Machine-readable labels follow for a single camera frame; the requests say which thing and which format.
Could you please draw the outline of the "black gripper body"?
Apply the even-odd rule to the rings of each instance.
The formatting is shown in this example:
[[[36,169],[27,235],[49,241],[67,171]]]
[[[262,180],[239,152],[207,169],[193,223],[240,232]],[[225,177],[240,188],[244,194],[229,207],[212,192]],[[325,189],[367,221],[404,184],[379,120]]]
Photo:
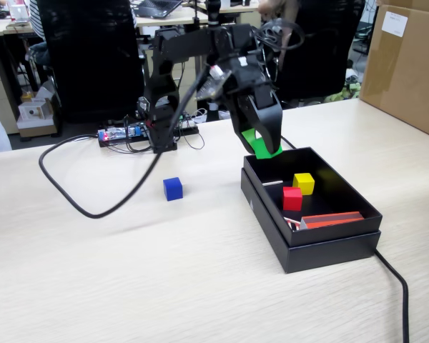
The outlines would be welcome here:
[[[255,106],[272,106],[272,88],[256,54],[233,54],[222,58],[222,103],[244,106],[251,100]]]

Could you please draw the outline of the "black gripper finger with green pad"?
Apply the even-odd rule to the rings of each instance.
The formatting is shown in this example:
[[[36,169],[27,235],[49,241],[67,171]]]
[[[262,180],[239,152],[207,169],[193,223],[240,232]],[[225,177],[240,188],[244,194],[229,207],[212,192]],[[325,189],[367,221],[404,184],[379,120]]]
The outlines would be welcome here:
[[[251,143],[243,135],[244,131],[254,129],[257,111],[252,101],[230,101],[230,116],[235,134],[248,153],[255,155]]]

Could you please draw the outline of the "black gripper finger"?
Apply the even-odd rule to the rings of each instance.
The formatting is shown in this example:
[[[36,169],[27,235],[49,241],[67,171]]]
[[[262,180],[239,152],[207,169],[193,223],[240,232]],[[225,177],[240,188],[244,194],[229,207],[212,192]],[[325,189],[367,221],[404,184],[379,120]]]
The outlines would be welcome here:
[[[247,121],[261,134],[270,154],[279,151],[282,128],[282,107],[268,84],[256,86],[247,97]]]

